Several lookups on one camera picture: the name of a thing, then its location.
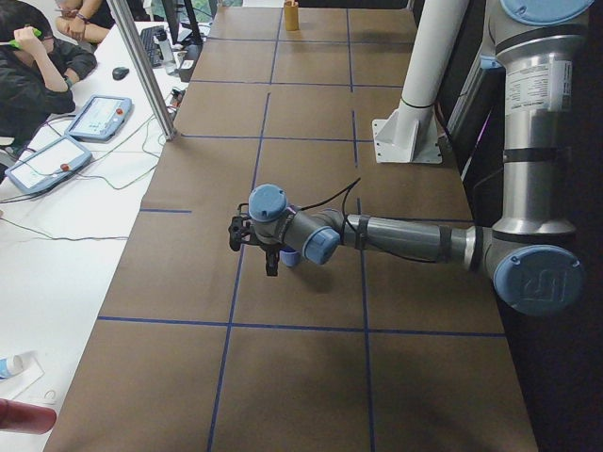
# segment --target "metal pole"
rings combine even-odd
[[[120,0],[107,0],[115,23],[122,34],[123,41],[125,42],[125,48],[128,50],[137,73],[140,77],[140,82],[144,88],[144,92],[147,95],[147,99],[151,104],[151,109],[155,113],[155,117],[159,121],[163,135],[167,140],[171,140],[176,136],[176,129],[173,126],[173,121],[168,112],[168,108],[165,106],[165,101],[159,85],[155,80],[153,74],[153,68],[149,58],[142,47],[140,41],[139,32],[136,29],[132,12],[128,7],[127,2]]]

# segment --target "red cup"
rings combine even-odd
[[[51,408],[0,398],[0,430],[42,435],[57,421]]]

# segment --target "white table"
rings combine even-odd
[[[151,25],[155,24],[138,24],[138,27]],[[53,237],[130,234],[165,140],[156,120],[148,122],[148,127],[144,125],[153,112],[116,27],[95,55],[96,70],[73,86],[77,109],[92,94],[129,97],[134,109],[108,143],[85,143],[95,159],[104,158],[82,173],[104,176],[117,187],[144,173],[146,176],[121,190],[101,179],[75,176],[36,200],[0,204],[5,219]],[[117,66],[130,68],[122,81],[111,77]],[[166,99],[172,87],[185,87],[177,76],[167,75],[163,68],[155,69],[155,77]],[[68,124],[69,121],[52,122],[59,132]],[[134,135],[111,152],[131,134]],[[40,149],[56,138],[56,132],[44,127],[31,147]],[[8,179],[0,185],[0,200],[20,194]],[[125,243],[123,239],[47,240],[0,221],[0,358],[25,354],[33,357],[43,370],[43,376],[16,400],[60,411]],[[0,397],[4,396],[2,384]],[[49,435],[0,431],[0,450],[42,451]]]

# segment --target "blue joint cap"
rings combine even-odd
[[[502,68],[502,65],[493,56],[480,55],[480,67],[485,71]]]
[[[568,250],[533,245],[500,261],[493,281],[498,295],[516,311],[552,315],[579,298],[584,268]]]
[[[308,236],[301,254],[318,265],[325,264],[339,245],[339,234],[329,226],[316,229]]]
[[[249,195],[249,215],[260,223],[274,221],[287,206],[285,192],[274,184],[259,186]]]
[[[594,0],[500,0],[505,12],[521,24],[558,25],[578,17]]]

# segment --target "black mouse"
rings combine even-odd
[[[119,68],[115,68],[113,70],[113,80],[122,80],[129,74],[130,70],[128,68],[124,68],[124,66],[120,66]]]

